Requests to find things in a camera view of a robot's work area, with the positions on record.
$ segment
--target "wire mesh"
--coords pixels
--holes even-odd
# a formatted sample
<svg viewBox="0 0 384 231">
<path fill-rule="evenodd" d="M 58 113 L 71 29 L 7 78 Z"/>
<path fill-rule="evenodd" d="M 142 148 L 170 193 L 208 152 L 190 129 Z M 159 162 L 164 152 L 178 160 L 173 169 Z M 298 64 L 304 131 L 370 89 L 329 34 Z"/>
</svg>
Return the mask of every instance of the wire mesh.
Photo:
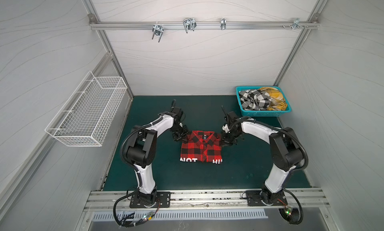
<svg viewBox="0 0 384 231">
<path fill-rule="evenodd" d="M 67 146 L 101 146 L 127 89 L 121 77 L 93 77 L 50 135 Z"/>
</svg>

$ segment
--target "shirt collar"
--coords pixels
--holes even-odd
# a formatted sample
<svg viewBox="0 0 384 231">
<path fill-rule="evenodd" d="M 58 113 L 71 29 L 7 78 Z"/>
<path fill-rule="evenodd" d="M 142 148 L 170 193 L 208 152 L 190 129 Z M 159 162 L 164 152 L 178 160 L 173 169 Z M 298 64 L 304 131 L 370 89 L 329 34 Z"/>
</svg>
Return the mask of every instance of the shirt collar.
<svg viewBox="0 0 384 231">
<path fill-rule="evenodd" d="M 194 130 L 194 131 L 192 131 L 189 139 L 193 140 L 194 143 L 200 145 L 204 141 L 206 141 L 206 142 L 212 141 L 213 142 L 213 141 L 215 141 L 217 139 L 217 137 L 215 135 L 215 132 L 213 132 L 213 131 L 197 131 L 197 130 Z"/>
</svg>

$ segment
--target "teal plastic basket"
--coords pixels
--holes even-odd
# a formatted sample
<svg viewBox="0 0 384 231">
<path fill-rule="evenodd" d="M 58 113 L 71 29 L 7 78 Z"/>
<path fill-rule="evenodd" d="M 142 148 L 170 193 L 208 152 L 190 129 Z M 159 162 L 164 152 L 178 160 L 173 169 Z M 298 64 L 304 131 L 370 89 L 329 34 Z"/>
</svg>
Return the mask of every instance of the teal plastic basket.
<svg viewBox="0 0 384 231">
<path fill-rule="evenodd" d="M 286 110 L 244 110 L 243 107 L 241 106 L 241 102 L 240 102 L 240 97 L 239 97 L 239 91 L 242 91 L 242 90 L 257 90 L 261 87 L 274 87 L 276 89 L 278 89 L 281 94 L 283 94 L 283 97 L 288 105 L 287 109 Z M 251 117 L 256 117 L 256 116 L 269 116 L 269 117 L 279 117 L 280 115 L 284 114 L 284 113 L 288 113 L 288 112 L 291 112 L 291 106 L 290 104 L 288 103 L 288 100 L 287 98 L 285 98 L 285 95 L 283 93 L 283 91 L 277 87 L 277 86 L 238 86 L 236 87 L 236 96 L 237 96 L 237 101 L 239 103 L 239 106 L 240 106 L 240 111 L 241 111 L 241 114 L 242 116 L 251 116 Z"/>
</svg>

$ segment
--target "laundry basket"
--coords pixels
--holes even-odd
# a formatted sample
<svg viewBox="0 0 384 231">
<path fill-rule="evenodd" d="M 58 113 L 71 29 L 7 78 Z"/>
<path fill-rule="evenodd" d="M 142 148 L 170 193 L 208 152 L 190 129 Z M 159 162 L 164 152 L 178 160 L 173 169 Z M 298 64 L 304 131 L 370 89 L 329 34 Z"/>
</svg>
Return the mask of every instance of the laundry basket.
<svg viewBox="0 0 384 231">
<path fill-rule="evenodd" d="M 101 146 L 127 90 L 119 76 L 95 77 L 91 73 L 90 77 L 82 82 L 85 89 L 75 91 L 75 98 L 71 96 L 66 102 L 75 99 L 74 104 L 65 104 L 45 129 L 66 146 Z"/>
<path fill-rule="evenodd" d="M 281 92 L 281 94 L 283 94 L 285 102 L 288 105 L 287 109 L 286 110 L 244 110 L 242 105 L 241 105 L 241 101 L 240 101 L 240 97 L 239 97 L 239 91 L 242 91 L 242 90 L 257 90 L 257 89 L 259 89 L 261 87 L 274 87 L 274 88 L 278 89 Z M 285 95 L 284 95 L 283 91 L 279 87 L 277 87 L 277 86 L 238 86 L 238 87 L 236 87 L 236 96 L 237 96 L 237 101 L 238 101 L 238 103 L 240 105 L 240 111 L 241 111 L 242 116 L 251 116 L 251 117 L 256 117 L 256 116 L 279 117 L 280 115 L 282 115 L 284 113 L 291 112 L 291 106 L 289 105 L 287 98 L 285 98 Z"/>
</svg>

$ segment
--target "white wire basket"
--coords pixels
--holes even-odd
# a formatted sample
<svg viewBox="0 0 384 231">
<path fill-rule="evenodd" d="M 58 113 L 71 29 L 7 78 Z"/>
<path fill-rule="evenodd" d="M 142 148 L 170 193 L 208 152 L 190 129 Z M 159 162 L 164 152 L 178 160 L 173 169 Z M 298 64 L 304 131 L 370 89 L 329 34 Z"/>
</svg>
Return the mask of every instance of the white wire basket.
<svg viewBox="0 0 384 231">
<path fill-rule="evenodd" d="M 90 71 L 77 90 L 81 87 L 45 131 L 66 146 L 102 146 L 127 85 L 119 76 L 95 77 Z"/>
</svg>

